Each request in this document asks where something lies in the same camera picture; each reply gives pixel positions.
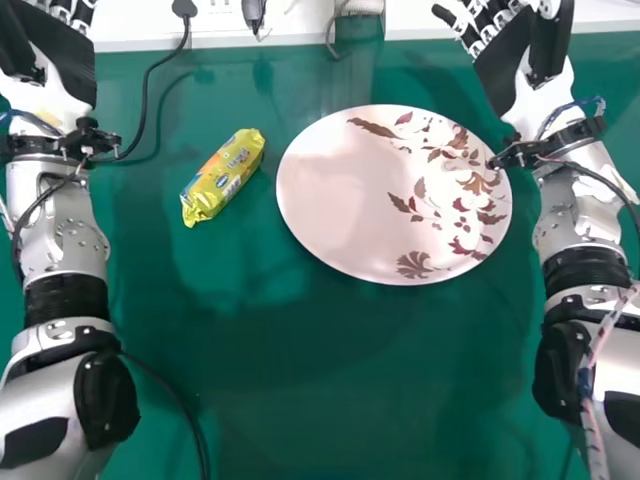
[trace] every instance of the power strip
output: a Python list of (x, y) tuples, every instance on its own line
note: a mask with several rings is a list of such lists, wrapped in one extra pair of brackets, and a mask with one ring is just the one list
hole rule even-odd
[[(305, 45), (324, 42), (334, 11), (330, 0), (268, 0), (261, 41), (242, 17), (241, 0), (193, 0), (191, 48)], [(169, 50), (183, 34), (172, 0), (102, 0), (89, 38), (96, 52)]]

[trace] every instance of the robotic hand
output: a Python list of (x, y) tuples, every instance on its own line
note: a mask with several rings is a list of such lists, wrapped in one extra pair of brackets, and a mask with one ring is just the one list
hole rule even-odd
[[(637, 478), (640, 301), (617, 215), (623, 204), (634, 212), (638, 198), (598, 141), (604, 101), (571, 95), (574, 0), (462, 4), (458, 15), (439, 4), (432, 11), (456, 32), (494, 111), (520, 137), (490, 166), (531, 169), (542, 199), (533, 244), (547, 300), (533, 395), (548, 415), (583, 427), (592, 478)], [(595, 117), (582, 110), (588, 103), (599, 105)]]
[[(38, 1), (38, 5), (47, 2)], [(94, 3), (41, 9), (0, 0), (0, 137), (7, 226), (26, 317), (0, 382), (0, 479), (95, 479), (138, 421), (117, 357), (106, 283), (109, 243), (89, 196), (87, 158), (120, 139), (88, 118), (96, 103)]]

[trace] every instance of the white plate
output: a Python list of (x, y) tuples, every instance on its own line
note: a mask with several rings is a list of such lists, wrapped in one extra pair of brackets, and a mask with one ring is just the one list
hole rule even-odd
[(362, 280), (423, 285), (482, 262), (511, 221), (507, 176), (478, 137), (433, 112), (369, 105), (325, 117), (289, 146), (278, 205), (327, 265)]

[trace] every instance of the green tablecloth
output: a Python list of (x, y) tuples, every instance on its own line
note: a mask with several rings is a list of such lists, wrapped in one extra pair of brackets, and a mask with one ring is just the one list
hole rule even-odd
[[(356, 281), (308, 254), (275, 199), (278, 162), (317, 119), (355, 105), (433, 110), (494, 149), (494, 118), (469, 58), (452, 41), (386, 43), (355, 22), (330, 60), (323, 47), (191, 51), (154, 75), (149, 126), (126, 168), (92, 174), (111, 240), (114, 323), (126, 348), (200, 412), (213, 478), (413, 480), (561, 478), (569, 442), (530, 394), (544, 288), (530, 236), (539, 199), (510, 174), (514, 216), (501, 247), (451, 282), (394, 288)], [(576, 97), (609, 102), (606, 144), (640, 186), (638, 34), (575, 36)], [(104, 128), (135, 131), (140, 81), (160, 53), (100, 55)], [(179, 191), (239, 128), (268, 139), (261, 169), (214, 221), (193, 230)], [(631, 233), (629, 256), (637, 250)], [(9, 245), (0, 360), (22, 326)], [(184, 419), (135, 372), (142, 420), (106, 480), (197, 478)], [(584, 479), (576, 457), (567, 479)]]

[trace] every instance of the robot finger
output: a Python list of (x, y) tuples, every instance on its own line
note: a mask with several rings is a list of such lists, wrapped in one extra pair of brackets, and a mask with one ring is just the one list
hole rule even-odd
[(515, 16), (509, 8), (507, 0), (486, 0), (485, 5), (498, 32)]
[(93, 21), (93, 12), (96, 9), (98, 0), (78, 0), (73, 16), (71, 17), (71, 28), (86, 35)]
[(49, 4), (49, 14), (65, 25), (69, 25), (71, 23), (72, 8), (73, 0), (51, 0)]
[(431, 7), (431, 13), (436, 18), (445, 22), (455, 32), (456, 37), (462, 42), (464, 49), (475, 60), (486, 46), (476, 29), (463, 18), (457, 18), (451, 11), (438, 3)]
[(498, 35), (498, 29), (493, 23), (493, 18), (489, 14), (489, 10), (480, 0), (460, 0), (467, 11), (473, 17), (476, 30), (480, 34), (480, 38), (488, 45), (491, 40)]

